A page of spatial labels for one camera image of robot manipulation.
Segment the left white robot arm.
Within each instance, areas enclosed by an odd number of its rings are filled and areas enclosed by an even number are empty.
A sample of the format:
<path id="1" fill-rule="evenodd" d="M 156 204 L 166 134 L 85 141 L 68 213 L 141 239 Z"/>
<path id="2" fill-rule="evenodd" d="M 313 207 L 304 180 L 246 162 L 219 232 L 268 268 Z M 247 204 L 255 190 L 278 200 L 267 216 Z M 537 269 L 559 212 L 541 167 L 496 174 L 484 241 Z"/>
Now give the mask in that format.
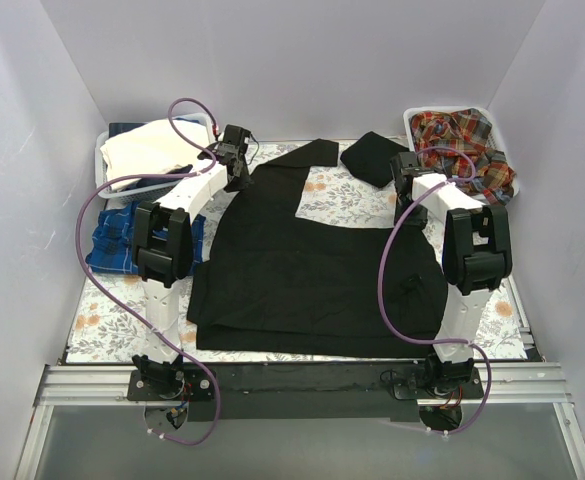
<path id="1" fill-rule="evenodd" d="M 174 401 L 185 407 L 192 401 L 211 401 L 209 377 L 172 349 L 179 337 L 180 290 L 194 264 L 192 222 L 214 195 L 246 188 L 251 178 L 246 161 L 252 133 L 239 126 L 225 127 L 222 139 L 209 149 L 216 165 L 206 174 L 136 209 L 133 262 L 138 267 L 146 297 L 146 320 L 151 324 L 148 346 L 132 357 L 130 401 Z"/>

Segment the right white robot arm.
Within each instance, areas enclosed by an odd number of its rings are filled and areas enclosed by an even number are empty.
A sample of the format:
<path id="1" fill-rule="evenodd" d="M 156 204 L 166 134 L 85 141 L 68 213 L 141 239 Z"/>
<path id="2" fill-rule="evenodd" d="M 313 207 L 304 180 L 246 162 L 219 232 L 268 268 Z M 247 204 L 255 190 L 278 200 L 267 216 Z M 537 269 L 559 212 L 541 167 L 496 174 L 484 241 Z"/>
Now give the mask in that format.
<path id="1" fill-rule="evenodd" d="M 460 184 L 470 178 L 449 179 L 426 168 L 416 152 L 393 156 L 390 168 L 397 193 L 395 227 L 422 227 L 428 215 L 444 225 L 442 271 L 448 285 L 436 337 L 410 341 L 433 351 L 394 390 L 443 398 L 479 382 L 473 360 L 479 323 L 492 292 L 512 271 L 508 214 L 501 205 L 485 205 L 464 193 Z"/>

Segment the black long sleeve shirt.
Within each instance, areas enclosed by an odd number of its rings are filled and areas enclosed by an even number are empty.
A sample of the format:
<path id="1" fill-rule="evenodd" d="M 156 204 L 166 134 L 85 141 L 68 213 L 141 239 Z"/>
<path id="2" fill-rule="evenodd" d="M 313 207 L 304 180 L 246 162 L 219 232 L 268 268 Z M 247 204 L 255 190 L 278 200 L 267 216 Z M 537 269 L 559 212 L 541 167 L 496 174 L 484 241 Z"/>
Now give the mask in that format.
<path id="1" fill-rule="evenodd" d="M 447 284 L 411 226 L 344 228 L 297 217 L 312 167 L 338 146 L 315 140 L 256 168 L 222 215 L 194 274 L 187 318 L 200 350 L 422 358 Z"/>

